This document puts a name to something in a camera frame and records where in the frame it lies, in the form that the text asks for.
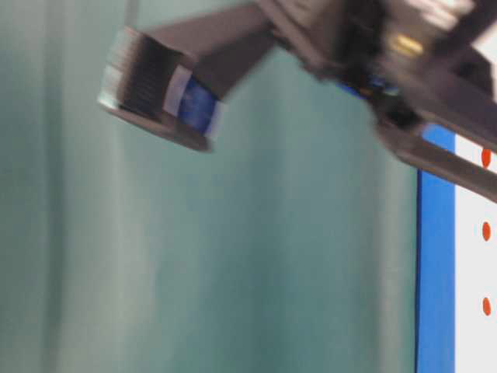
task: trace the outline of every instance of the teal curtain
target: teal curtain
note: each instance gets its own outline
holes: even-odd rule
[[[180,148],[96,105],[124,10],[4,0],[0,371],[414,371],[415,171],[365,105],[277,51]]]

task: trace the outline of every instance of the white label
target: white label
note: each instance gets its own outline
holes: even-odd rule
[[[186,85],[192,76],[192,72],[183,66],[178,66],[174,71],[164,101],[164,111],[177,117],[181,98],[185,93]]]
[[[472,0],[406,0],[417,8],[426,22],[442,29],[452,30],[459,18],[468,14],[473,8]]]

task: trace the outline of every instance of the blue label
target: blue label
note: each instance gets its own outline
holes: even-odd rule
[[[178,118],[201,134],[206,134],[213,123],[217,104],[216,96],[192,77],[181,98]]]

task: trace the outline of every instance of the red dot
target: red dot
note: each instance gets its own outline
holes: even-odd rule
[[[488,300],[488,298],[485,298],[483,300],[483,312],[487,316],[490,316],[490,314],[492,313],[492,306],[490,305],[490,301]]]
[[[490,229],[490,224],[485,222],[483,223],[483,239],[485,241],[488,241],[490,239],[490,236],[492,235],[492,230]]]
[[[488,149],[481,152],[481,164],[487,169],[492,161],[492,153]]]

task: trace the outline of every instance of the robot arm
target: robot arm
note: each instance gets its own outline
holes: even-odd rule
[[[491,67],[471,46],[494,0],[257,0],[171,26],[124,30],[100,103],[205,151],[218,101],[278,43],[363,98],[400,160],[497,202],[497,175],[425,141],[438,123],[497,152]]]

